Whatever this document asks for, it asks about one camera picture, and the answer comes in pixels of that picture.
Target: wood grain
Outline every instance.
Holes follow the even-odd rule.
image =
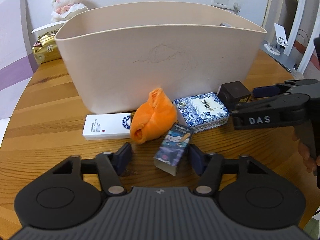
[[[291,79],[278,63],[262,51],[245,80],[251,90]],[[102,151],[116,151],[130,140],[86,141],[82,137],[84,120],[89,111],[84,107],[62,60],[42,64],[32,77],[12,115],[0,149],[0,236],[8,239],[19,228],[13,208],[15,195],[33,179],[64,158],[80,154],[93,158]],[[218,152],[226,158],[249,154],[275,172],[292,181],[304,193],[306,211],[304,226],[320,205],[315,177],[306,172],[297,153],[297,142],[291,140],[292,127],[235,131],[228,124],[197,133],[192,137],[205,152]],[[183,161],[176,177],[153,165],[158,140],[133,144],[134,156],[121,181],[129,190],[132,185],[195,187],[198,176]],[[96,175],[84,179],[96,187]],[[234,180],[225,175],[221,187]]]

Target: blue circular logo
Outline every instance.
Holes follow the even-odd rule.
[[[130,121],[131,121],[131,118],[130,118],[130,115],[127,115],[123,120],[122,120],[122,125],[124,128],[126,129],[130,129]]]

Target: gold package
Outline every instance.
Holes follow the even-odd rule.
[[[54,34],[45,33],[32,47],[32,53],[39,64],[61,58],[57,44],[54,41]]]

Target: plastic bin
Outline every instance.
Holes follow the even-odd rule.
[[[242,81],[265,34],[216,7],[139,2],[76,15],[55,40],[86,107],[105,114],[137,109],[158,87],[174,100]]]

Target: ribbed gray panel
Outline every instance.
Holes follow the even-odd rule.
[[[91,220],[74,228],[44,231],[23,228],[12,240],[308,240],[296,226],[263,231],[227,218],[207,197],[187,187],[134,187],[112,197]]]

